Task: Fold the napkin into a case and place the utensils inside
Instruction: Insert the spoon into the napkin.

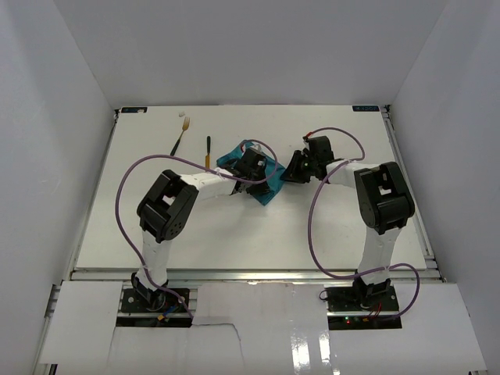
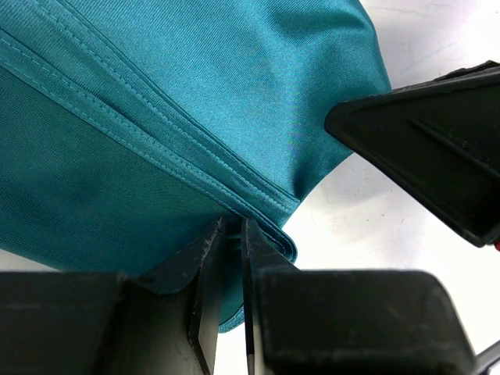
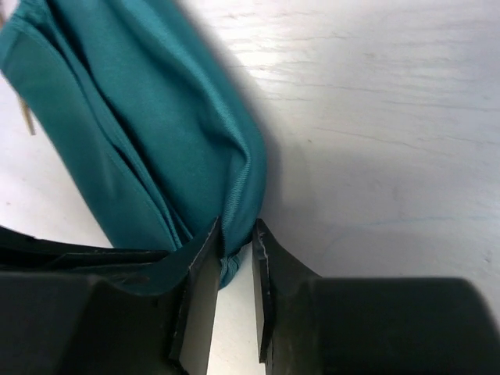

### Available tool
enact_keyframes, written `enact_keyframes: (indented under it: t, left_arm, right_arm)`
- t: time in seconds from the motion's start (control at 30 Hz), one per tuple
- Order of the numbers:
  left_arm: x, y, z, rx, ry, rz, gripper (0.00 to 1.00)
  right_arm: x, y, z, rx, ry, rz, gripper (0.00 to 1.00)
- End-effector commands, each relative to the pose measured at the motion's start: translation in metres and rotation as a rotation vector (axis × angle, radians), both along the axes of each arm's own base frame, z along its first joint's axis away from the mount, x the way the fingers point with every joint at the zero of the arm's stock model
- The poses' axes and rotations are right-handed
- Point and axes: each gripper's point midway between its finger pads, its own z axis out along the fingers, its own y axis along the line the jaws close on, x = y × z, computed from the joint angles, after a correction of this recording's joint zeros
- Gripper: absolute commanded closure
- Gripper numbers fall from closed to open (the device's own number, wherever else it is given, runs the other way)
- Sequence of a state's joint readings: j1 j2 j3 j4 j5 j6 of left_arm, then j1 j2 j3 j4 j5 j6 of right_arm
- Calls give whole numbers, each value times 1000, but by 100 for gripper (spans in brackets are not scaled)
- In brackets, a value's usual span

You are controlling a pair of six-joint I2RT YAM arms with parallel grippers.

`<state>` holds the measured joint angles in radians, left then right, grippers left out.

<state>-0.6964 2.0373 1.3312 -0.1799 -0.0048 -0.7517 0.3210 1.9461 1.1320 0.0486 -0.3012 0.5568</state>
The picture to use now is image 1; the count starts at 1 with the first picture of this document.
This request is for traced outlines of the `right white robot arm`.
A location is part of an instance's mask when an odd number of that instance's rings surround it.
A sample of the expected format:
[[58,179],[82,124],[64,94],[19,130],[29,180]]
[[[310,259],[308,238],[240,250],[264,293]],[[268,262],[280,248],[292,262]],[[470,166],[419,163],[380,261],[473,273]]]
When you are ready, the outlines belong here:
[[[402,171],[396,162],[380,165],[364,164],[366,151],[361,142],[347,134],[359,147],[361,156],[337,159],[327,136],[315,137],[312,132],[303,137],[305,147],[296,150],[281,180],[306,184],[315,177],[320,185],[309,208],[307,242],[316,267],[335,280],[350,280],[356,299],[367,305],[376,297],[388,293],[391,286],[391,258],[395,243],[416,211],[415,202]],[[359,214],[366,226],[364,249],[360,264],[349,276],[333,274],[318,260],[313,247],[313,213],[320,192],[327,184],[355,190]]]

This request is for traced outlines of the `teal cloth napkin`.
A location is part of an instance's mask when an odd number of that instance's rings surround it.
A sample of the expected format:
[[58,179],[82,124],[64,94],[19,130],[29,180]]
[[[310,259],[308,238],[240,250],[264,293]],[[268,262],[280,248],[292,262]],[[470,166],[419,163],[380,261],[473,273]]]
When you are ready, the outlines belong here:
[[[263,206],[266,206],[280,192],[281,188],[284,185],[284,182],[280,179],[281,174],[284,172],[284,166],[281,165],[279,162],[277,162],[276,159],[272,155],[269,155],[268,153],[266,153],[263,150],[262,144],[256,143],[254,141],[246,141],[244,143],[241,143],[238,146],[236,146],[229,153],[220,156],[216,160],[216,165],[219,168],[226,170],[228,172],[228,162],[232,158],[241,157],[247,148],[254,148],[254,149],[262,152],[267,158],[266,182],[270,186],[271,192],[268,195],[264,195],[264,196],[252,196],[258,203],[260,203]],[[242,182],[238,181],[236,188],[241,190],[242,184],[243,184]]]

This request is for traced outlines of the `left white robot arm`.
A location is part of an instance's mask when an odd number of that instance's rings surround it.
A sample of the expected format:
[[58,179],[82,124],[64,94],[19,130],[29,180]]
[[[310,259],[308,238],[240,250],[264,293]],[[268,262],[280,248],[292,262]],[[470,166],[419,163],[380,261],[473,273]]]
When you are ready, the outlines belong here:
[[255,147],[246,147],[240,156],[220,167],[202,173],[180,175],[164,170],[137,207],[142,247],[133,247],[140,268],[131,276],[134,291],[148,308],[165,305],[167,263],[173,240],[186,227],[196,202],[245,192],[254,198],[272,195],[270,180],[277,175],[277,164]]

